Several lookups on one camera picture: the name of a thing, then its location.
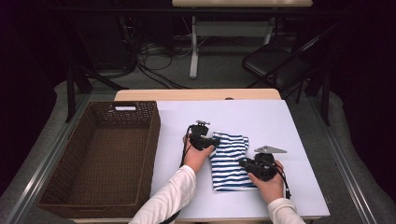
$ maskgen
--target human arm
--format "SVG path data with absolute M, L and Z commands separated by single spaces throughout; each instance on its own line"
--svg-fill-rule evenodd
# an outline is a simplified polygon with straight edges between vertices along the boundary
M 283 170 L 283 165 L 276 161 L 279 170 Z M 268 181 L 262 181 L 254 174 L 248 174 L 250 180 L 260 191 L 262 198 L 268 204 L 270 218 L 274 224 L 282 223 L 304 223 L 303 219 L 297 214 L 297 208 L 291 200 L 283 197 L 283 179 L 280 174 Z
M 186 206 L 194 196 L 196 174 L 213 146 L 199 151 L 188 139 L 183 141 L 186 141 L 184 165 L 139 209 L 130 224 L 161 223 Z

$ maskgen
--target striped cloth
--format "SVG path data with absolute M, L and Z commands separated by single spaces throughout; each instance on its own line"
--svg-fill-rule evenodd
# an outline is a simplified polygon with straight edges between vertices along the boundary
M 213 133 L 213 138 L 220 140 L 219 146 L 209 156 L 214 191 L 255 189 L 248 173 L 239 165 L 239 160 L 246 158 L 248 138 L 218 132 Z

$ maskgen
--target black chair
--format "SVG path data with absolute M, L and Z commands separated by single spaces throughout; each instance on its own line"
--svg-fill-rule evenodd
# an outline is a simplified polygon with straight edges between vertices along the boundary
M 247 87 L 251 88 L 262 81 L 282 93 L 284 90 L 299 84 L 283 98 L 287 99 L 298 89 L 296 99 L 296 103 L 298 104 L 304 81 L 319 70 L 318 66 L 314 66 L 303 60 L 302 56 L 324 37 L 333 33 L 336 27 L 337 24 L 332 25 L 293 52 L 288 52 L 276 44 L 266 44 L 250 53 L 242 60 L 242 66 L 258 80 Z

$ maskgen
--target dark background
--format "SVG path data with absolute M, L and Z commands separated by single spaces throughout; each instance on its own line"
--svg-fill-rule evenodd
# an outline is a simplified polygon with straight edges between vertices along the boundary
M 57 42 L 59 39 L 36 2 L 3 1 L 0 5 L 0 194 L 18 172 L 50 116 L 56 101 L 53 88 L 66 79 L 69 61 L 60 46 L 63 43 Z M 162 2 L 162 7 L 171 6 L 170 2 Z M 394 3 L 379 4 L 369 0 L 322 0 L 314 1 L 313 8 L 344 10 L 350 3 L 362 10 L 360 14 L 354 15 L 355 20 L 346 21 L 347 29 L 341 30 L 335 38 L 338 41 L 335 48 L 339 51 L 336 50 L 331 67 L 331 89 L 344 102 L 344 112 L 356 151 L 377 183 L 396 201 L 396 180 L 392 173 L 396 165 L 396 146 L 393 143 L 396 139 L 396 44 L 393 40 L 396 34 L 396 6 Z M 141 4 L 142 7 L 150 7 L 149 1 Z M 184 24 L 169 17 L 162 19 L 141 20 L 141 32 L 153 40 L 172 46 L 169 36 L 173 36 L 174 30 L 176 33 L 184 30 L 180 27 Z M 73 46 L 71 53 L 80 62 L 94 68 L 85 40 L 68 21 L 61 22 L 65 22 L 62 32 L 66 32 L 68 44 L 72 43 Z M 302 36 L 309 37 L 312 30 L 322 28 L 320 22 L 310 22 L 310 29 L 304 30 Z M 107 25 L 114 31 L 120 29 L 116 23 Z M 120 63 L 128 63 L 128 57 L 131 57 L 128 46 L 118 45 L 118 48 L 121 50 L 115 53 L 124 57 Z

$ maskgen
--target table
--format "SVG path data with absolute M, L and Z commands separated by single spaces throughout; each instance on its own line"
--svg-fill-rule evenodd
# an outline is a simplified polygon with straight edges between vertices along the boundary
M 174 7 L 311 7 L 311 0 L 173 0 Z M 273 26 L 269 21 L 203 21 L 192 16 L 191 22 L 191 68 L 190 78 L 197 78 L 198 35 L 211 36 L 264 36 L 263 44 L 268 44 Z
M 304 147 L 285 101 L 276 90 L 152 90 L 119 91 L 116 101 L 156 100 L 162 126 L 154 164 L 151 195 L 160 189 L 178 169 L 183 143 L 182 135 L 197 119 L 211 121 L 214 131 L 248 136 L 247 156 L 252 158 L 256 147 L 269 145 L 288 153 L 276 159 L 285 166 L 291 200 L 300 216 L 316 219 L 329 216 Z M 191 202 L 181 210 L 178 221 L 208 222 L 227 220 L 268 220 L 268 210 L 257 190 L 218 193 L 211 186 L 210 163 L 206 161 L 197 176 L 197 191 Z M 75 220 L 76 222 L 111 221 Z

